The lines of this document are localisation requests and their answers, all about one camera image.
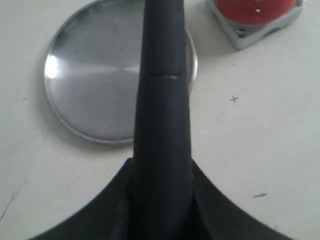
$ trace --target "black cone-shaped object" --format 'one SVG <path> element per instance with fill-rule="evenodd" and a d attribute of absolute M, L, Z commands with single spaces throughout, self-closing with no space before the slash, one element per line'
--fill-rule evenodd
<path fill-rule="evenodd" d="M 34 240 L 289 240 L 191 158 L 183 0 L 146 0 L 134 156 L 87 206 Z"/>

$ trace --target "metal disc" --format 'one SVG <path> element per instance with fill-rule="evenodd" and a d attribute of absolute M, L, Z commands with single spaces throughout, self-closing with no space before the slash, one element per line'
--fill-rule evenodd
<path fill-rule="evenodd" d="M 100 143 L 134 136 L 144 1 L 96 1 L 72 15 L 54 37 L 45 62 L 47 98 L 58 119 Z M 197 55 L 186 31 L 189 89 Z"/>

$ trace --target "reflective metal surface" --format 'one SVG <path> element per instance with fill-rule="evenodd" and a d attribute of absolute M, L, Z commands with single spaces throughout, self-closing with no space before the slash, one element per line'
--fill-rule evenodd
<path fill-rule="evenodd" d="M 58 119 L 100 143 L 134 135 L 144 2 L 104 0 L 76 12 L 56 34 L 44 68 L 47 98 Z M 198 61 L 186 31 L 189 89 Z"/>

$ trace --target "metal base plate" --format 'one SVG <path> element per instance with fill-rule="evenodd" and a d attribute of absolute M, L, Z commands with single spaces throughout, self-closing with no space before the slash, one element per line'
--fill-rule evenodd
<path fill-rule="evenodd" d="M 58 119 L 100 143 L 134 136 L 144 1 L 96 1 L 72 15 L 53 39 L 45 62 L 47 98 Z M 186 31 L 189 86 L 197 55 Z"/>
<path fill-rule="evenodd" d="M 218 18 L 223 31 L 229 37 L 235 48 L 239 50 L 256 43 L 266 35 L 269 35 L 278 29 L 288 26 L 301 14 L 303 9 L 302 3 L 302 0 L 298 0 L 297 5 L 291 11 L 270 23 L 246 25 L 226 18 L 218 10 L 213 0 L 206 0 L 208 9 Z"/>

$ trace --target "scratch mark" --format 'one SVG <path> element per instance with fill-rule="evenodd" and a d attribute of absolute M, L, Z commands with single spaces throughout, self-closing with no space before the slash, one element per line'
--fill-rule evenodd
<path fill-rule="evenodd" d="M 261 193 L 261 194 L 253 196 L 253 198 L 256 199 L 256 198 L 262 198 L 262 197 L 265 197 L 265 196 L 267 196 L 266 193 Z"/>
<path fill-rule="evenodd" d="M 230 101 L 233 101 L 233 103 L 236 103 L 236 100 L 238 100 L 239 99 L 239 97 L 235 97 L 235 96 L 232 96 L 232 98 L 230 99 Z"/>
<path fill-rule="evenodd" d="M 23 186 L 25 185 L 25 183 L 27 183 L 27 182 L 28 182 L 28 181 L 25 180 L 25 181 L 21 184 L 21 186 L 19 187 L 19 189 L 12 194 L 12 197 L 11 197 L 9 203 L 5 206 L 5 209 L 4 209 L 4 211 L 3 211 L 3 213 L 2 213 L 2 215 L 1 215 L 1 217 L 0 217 L 0 223 L 1 223 L 1 221 L 4 219 L 4 217 L 5 217 L 5 215 L 6 215 L 7 211 L 8 211 L 11 203 L 16 199 L 16 196 L 18 195 L 18 193 L 20 192 L 20 190 L 22 189 L 22 187 L 23 187 Z"/>

